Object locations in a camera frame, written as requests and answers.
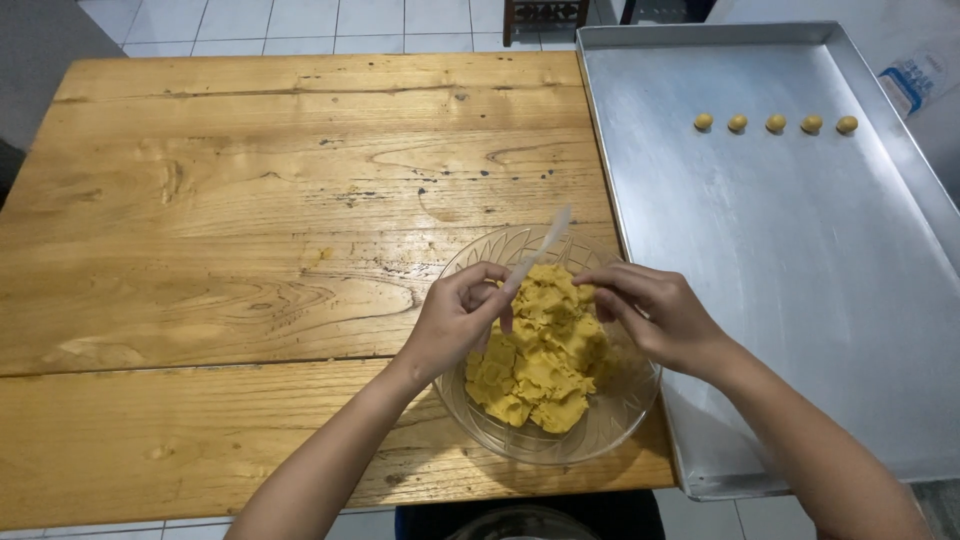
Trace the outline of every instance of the person's left hand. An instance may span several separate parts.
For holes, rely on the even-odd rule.
[[[423,301],[420,318],[395,361],[404,362],[414,378],[428,384],[464,359],[470,348],[483,350],[493,321],[500,319],[504,333],[513,329],[510,302],[516,290],[506,290],[488,280],[505,282],[510,269],[478,262],[436,280]]]

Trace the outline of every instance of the wooden table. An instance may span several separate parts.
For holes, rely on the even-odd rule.
[[[236,513],[453,255],[567,201],[616,247],[572,52],[76,62],[0,212],[0,529]],[[671,459],[659,407],[532,467],[427,390],[350,505],[663,487]]]

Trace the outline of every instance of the hand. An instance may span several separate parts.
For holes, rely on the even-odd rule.
[[[663,367],[713,382],[732,358],[749,356],[710,317],[681,274],[615,262],[573,279],[575,285],[584,283],[598,287],[597,318],[619,320],[640,350]]]
[[[498,317],[504,333],[513,329],[510,302],[516,290],[496,283],[507,281],[510,270],[492,262],[478,262],[430,285],[423,309],[406,344],[396,356],[424,386],[467,356],[471,347],[483,349]]]

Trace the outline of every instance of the blue label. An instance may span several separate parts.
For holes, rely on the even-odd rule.
[[[924,98],[920,97],[920,94],[913,88],[910,84],[910,81],[903,76],[902,73],[896,67],[888,67],[883,70],[883,73],[880,73],[880,77],[886,75],[890,77],[890,80],[893,81],[897,87],[903,92],[903,95],[910,100],[910,112],[907,114],[913,114],[920,109],[920,106],[924,104]]]

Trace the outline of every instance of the forearm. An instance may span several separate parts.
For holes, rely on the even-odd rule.
[[[817,528],[850,540],[927,538],[906,488],[866,448],[746,350],[712,381],[772,457]]]
[[[225,540],[324,538],[376,449],[424,388],[391,362],[256,490]]]

